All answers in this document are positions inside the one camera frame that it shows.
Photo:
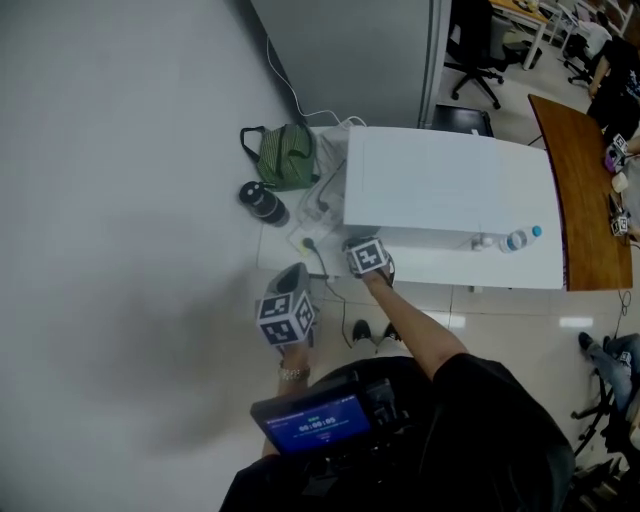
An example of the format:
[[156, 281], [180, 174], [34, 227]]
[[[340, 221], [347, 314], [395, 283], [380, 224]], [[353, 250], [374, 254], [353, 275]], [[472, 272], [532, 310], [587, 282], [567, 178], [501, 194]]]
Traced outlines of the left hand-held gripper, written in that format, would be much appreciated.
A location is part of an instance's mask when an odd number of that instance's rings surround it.
[[317, 307], [306, 265], [296, 263], [277, 274], [257, 302], [256, 312], [256, 326], [270, 346], [306, 343], [312, 347]]

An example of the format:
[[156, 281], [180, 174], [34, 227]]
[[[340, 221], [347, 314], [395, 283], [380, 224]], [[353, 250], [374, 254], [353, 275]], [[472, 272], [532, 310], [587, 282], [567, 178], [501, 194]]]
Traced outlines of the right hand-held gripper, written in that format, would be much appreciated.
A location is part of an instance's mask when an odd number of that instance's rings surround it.
[[361, 279], [365, 274], [376, 273], [387, 286], [393, 287], [395, 263], [378, 237], [349, 238], [343, 242], [342, 252], [355, 278]]

